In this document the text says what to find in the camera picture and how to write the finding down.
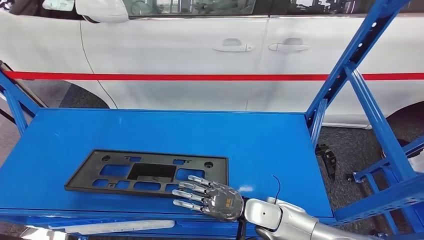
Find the blue metal shelf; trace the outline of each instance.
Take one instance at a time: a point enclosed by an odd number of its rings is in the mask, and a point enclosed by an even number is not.
[[[102,221],[171,219],[176,226],[115,235],[231,238],[234,223],[173,206],[172,199],[64,190],[92,149],[226,156],[229,185],[243,195],[279,197],[329,225],[383,214],[397,234],[390,211],[402,209],[415,232],[423,231],[424,174],[407,155],[424,148],[424,137],[402,148],[357,67],[407,0],[377,0],[306,112],[219,112],[41,108],[0,74],[22,137],[0,168],[0,219],[12,223],[66,226]],[[325,110],[350,81],[386,158],[356,172],[373,194],[331,209],[314,155]],[[23,110],[33,117],[28,125]],[[373,173],[389,187],[379,190]],[[252,228],[247,231],[254,236]]]

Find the cart wheel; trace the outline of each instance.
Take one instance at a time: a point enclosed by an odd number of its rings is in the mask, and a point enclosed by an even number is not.
[[[348,180],[349,182],[351,182],[351,183],[355,182],[355,178],[354,178],[354,175],[352,173],[347,173],[345,175],[345,177],[346,177],[346,180]]]

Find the black cable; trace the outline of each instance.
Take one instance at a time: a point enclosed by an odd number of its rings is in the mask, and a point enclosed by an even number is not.
[[[281,190],[281,183],[280,183],[280,180],[275,175],[272,175],[272,176],[275,179],[277,179],[277,182],[278,182],[278,192],[277,192],[277,195],[275,195],[275,202],[274,202],[274,204],[277,204],[278,194],[280,194],[280,190]]]

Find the black plastic bracket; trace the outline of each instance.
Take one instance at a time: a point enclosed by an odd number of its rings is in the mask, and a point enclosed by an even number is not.
[[[188,175],[228,185],[222,156],[93,150],[65,184],[67,191],[171,197]]]
[[[331,180],[335,180],[336,178],[336,165],[337,159],[334,153],[330,150],[330,148],[325,145],[316,145],[315,155],[321,156],[321,159],[324,161],[325,169],[327,170],[328,177]]]

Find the white panel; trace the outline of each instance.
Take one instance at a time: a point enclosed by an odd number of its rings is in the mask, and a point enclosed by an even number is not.
[[[0,60],[13,71],[93,73],[84,54],[80,21],[13,15],[0,10]],[[105,101],[111,98],[98,81],[69,81]]]
[[[131,232],[152,229],[169,229],[173,228],[175,221],[173,220],[139,220],[139,221],[122,221],[108,223],[93,223],[85,225],[62,226],[67,233],[80,233],[82,235],[105,234]],[[58,229],[59,227],[50,227],[50,229]]]
[[[254,74],[267,20],[156,18],[81,26],[96,74]],[[251,86],[213,81],[101,83],[119,108],[179,110],[244,111]]]
[[[259,71],[263,74],[329,74],[359,28],[362,17],[280,17],[268,24]],[[364,73],[424,73],[424,17],[397,17],[359,66]],[[295,42],[306,50],[275,51],[269,45]],[[323,81],[258,82],[247,110],[306,111]],[[419,80],[367,81],[385,116],[424,101]],[[326,123],[366,125],[368,120],[348,83],[326,111]]]

